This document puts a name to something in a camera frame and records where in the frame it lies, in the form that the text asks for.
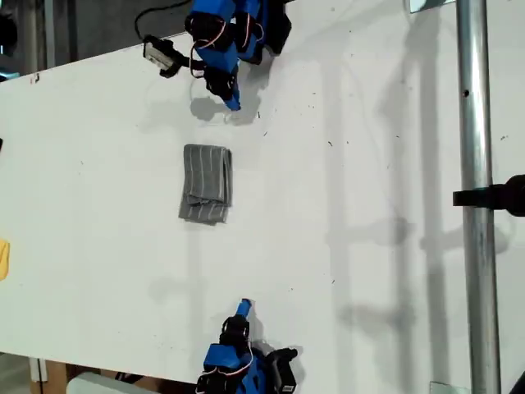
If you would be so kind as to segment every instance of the black clamp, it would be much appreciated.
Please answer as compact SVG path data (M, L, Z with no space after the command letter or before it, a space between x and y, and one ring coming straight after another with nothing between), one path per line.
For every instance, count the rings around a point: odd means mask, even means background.
M147 35L144 38L143 56L161 69L160 75L164 78L172 78L181 67L189 67L189 58L174 49L169 39L158 39ZM203 71L206 64L202 60L193 60L191 68Z
M525 175L516 175L504 185L454 192L455 207L506 209L515 217L525 217Z
M290 367L290 362L299 352L296 349L274 350L266 357L270 373L268 374L269 388L278 394L293 393L297 387L294 373Z

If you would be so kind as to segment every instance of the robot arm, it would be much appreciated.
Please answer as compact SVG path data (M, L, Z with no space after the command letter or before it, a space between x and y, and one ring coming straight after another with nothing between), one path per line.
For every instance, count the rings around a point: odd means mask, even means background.
M204 360L196 394L286 394L296 382L290 362L295 349L264 355L251 346L246 320L251 302L242 300L235 316L222 325L219 343L213 343Z
M161 68L161 76L171 78L183 66L203 71L207 89L221 97L232 111L240 109L237 84L239 59L260 64L263 49L280 54L291 31L285 13L289 0L194 0L185 20L185 30L193 37L189 57L173 48L171 41L146 36L144 57ZM202 61L193 59L194 50Z

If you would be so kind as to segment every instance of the folded towel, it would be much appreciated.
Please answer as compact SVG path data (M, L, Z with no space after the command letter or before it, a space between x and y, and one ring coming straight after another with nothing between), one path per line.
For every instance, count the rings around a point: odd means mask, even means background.
M184 147L185 182L179 218L224 223L231 206L231 151L221 146Z

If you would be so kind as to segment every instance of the metal pole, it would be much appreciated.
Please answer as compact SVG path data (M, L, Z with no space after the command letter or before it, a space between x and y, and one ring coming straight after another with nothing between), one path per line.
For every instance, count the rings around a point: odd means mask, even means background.
M463 189L492 184L486 0L458 0ZM472 394L500 394L494 214L463 208Z

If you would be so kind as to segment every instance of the floor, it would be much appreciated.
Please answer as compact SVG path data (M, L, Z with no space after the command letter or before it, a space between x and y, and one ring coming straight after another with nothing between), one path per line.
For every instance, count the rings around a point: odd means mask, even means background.
M30 364L18 355L0 355L2 394L30 394Z
M78 58L139 44L135 17L144 9L163 7L176 0L75 0ZM184 31L191 4L169 11L152 12L141 19L142 34L168 36Z

